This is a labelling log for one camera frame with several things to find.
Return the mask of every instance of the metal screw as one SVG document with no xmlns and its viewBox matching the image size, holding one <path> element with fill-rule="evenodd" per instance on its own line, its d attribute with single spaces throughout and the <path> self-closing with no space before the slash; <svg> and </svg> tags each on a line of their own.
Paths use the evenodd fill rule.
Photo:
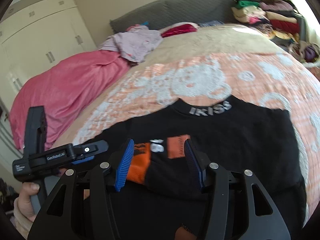
<svg viewBox="0 0 320 240">
<path fill-rule="evenodd" d="M 219 168 L 219 165 L 217 163 L 210 163 L 209 166 L 210 166 L 211 169 Z"/>
<path fill-rule="evenodd" d="M 74 173 L 74 170 L 72 170 L 72 169 L 69 169 L 66 171 L 67 176 L 71 176 L 73 173 Z"/>
<path fill-rule="evenodd" d="M 250 177 L 250 176 L 252 176 L 253 173 L 250 170 L 245 170 L 244 174 Z"/>
<path fill-rule="evenodd" d="M 109 167 L 109 163 L 107 163 L 107 162 L 100 164 L 100 168 L 102 168 L 102 169 L 106 169 L 108 167 Z"/>
</svg>

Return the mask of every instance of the pink blanket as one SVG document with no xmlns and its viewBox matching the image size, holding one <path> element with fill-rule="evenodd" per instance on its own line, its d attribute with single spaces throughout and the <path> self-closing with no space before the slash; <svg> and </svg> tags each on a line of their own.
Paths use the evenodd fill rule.
<svg viewBox="0 0 320 240">
<path fill-rule="evenodd" d="M 57 138 L 106 88 L 128 70 L 118 52 L 84 52 L 65 60 L 28 80 L 16 96 L 10 111 L 10 124 L 17 149 L 24 146 L 28 109 L 44 106 L 48 130 L 45 148 Z"/>
</svg>

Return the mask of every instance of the white cabinet door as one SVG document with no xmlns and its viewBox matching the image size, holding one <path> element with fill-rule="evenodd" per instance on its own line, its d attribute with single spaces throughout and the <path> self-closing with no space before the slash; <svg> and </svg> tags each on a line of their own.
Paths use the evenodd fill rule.
<svg viewBox="0 0 320 240">
<path fill-rule="evenodd" d="M 84 52 L 72 29 L 70 10 L 72 9 L 49 15 L 34 23 L 37 25 L 37 30 L 45 36 L 45 43 L 54 60 L 53 65 Z"/>
<path fill-rule="evenodd" d="M 93 51 L 97 49 L 93 42 L 85 23 L 81 17 L 78 8 L 68 9 L 68 15 L 71 19 L 71 27 L 74 31 L 77 42 L 80 43 L 84 51 Z"/>
<path fill-rule="evenodd" d="M 22 158 L 22 154 L 15 148 L 8 126 L 9 121 L 4 112 L 0 117 L 0 163 L 12 173 L 12 162 Z"/>
<path fill-rule="evenodd" d="M 23 28 L 3 43 L 11 63 L 10 72 L 22 84 L 53 66 L 47 55 L 49 50 L 45 33 L 39 29 L 39 21 Z"/>
<path fill-rule="evenodd" d="M 11 109 L 13 100 L 18 93 L 15 84 L 12 82 L 12 79 L 9 78 L 10 68 L 11 63 L 9 62 L 7 53 L 2 44 L 0 44 L 0 98 L 8 110 Z"/>
<path fill-rule="evenodd" d="M 3 43 L 33 22 L 74 7 L 76 7 L 74 0 L 42 0 L 25 7 L 0 23 L 0 42 Z"/>
<path fill-rule="evenodd" d="M 21 182 L 12 175 L 12 162 L 22 158 L 22 154 L 14 146 L 6 114 L 4 111 L 0 117 L 0 177 L 19 192 Z"/>
</svg>

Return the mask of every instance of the headboard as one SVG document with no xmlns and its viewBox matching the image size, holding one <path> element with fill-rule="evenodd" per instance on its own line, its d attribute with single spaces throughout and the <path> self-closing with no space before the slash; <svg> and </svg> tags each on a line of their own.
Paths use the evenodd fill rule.
<svg viewBox="0 0 320 240">
<path fill-rule="evenodd" d="M 160 30 L 178 22 L 235 23 L 231 11 L 234 4 L 234 0 L 158 0 L 111 20 L 110 25 L 114 33 L 119 33 L 146 21 L 150 30 Z"/>
</svg>

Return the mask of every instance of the cabinet handle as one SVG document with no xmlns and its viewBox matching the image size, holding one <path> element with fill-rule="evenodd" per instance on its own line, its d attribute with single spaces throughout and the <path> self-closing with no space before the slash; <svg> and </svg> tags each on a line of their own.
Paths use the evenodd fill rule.
<svg viewBox="0 0 320 240">
<path fill-rule="evenodd" d="M 83 43 L 83 40 L 82 40 L 82 38 L 81 38 L 80 35 L 76 36 L 76 40 L 77 40 L 77 42 L 78 42 L 78 45 L 80 45 L 80 44 Z"/>
<path fill-rule="evenodd" d="M 52 63 L 52 59 L 50 58 L 50 56 L 49 56 L 49 54 L 48 54 L 48 53 L 46 54 L 46 56 L 47 56 L 47 58 L 48 58 L 49 62 L 50 62 L 50 63 Z"/>
<path fill-rule="evenodd" d="M 19 78 L 16 78 L 16 79 L 13 81 L 13 85 L 15 86 L 15 88 L 16 88 L 18 91 L 20 91 L 21 88 L 22 88 L 22 84 L 21 84 Z"/>
<path fill-rule="evenodd" d="M 55 60 L 56 60 L 56 59 L 54 58 L 54 56 L 52 55 L 52 52 L 51 52 L 51 51 L 49 51 L 49 55 L 50 55 L 52 61 L 55 61 Z"/>
</svg>

